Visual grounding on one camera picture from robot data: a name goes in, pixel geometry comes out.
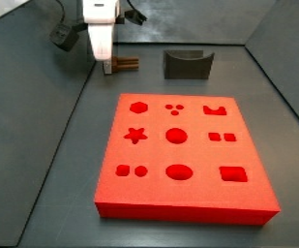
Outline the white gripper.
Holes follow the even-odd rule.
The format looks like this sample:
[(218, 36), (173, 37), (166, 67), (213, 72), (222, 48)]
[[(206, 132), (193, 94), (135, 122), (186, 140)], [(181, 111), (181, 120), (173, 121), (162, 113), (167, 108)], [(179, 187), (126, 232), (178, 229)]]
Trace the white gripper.
[(83, 19), (89, 24), (89, 35), (98, 61), (105, 61), (105, 74), (113, 74), (113, 31), (119, 16), (119, 0), (82, 0)]

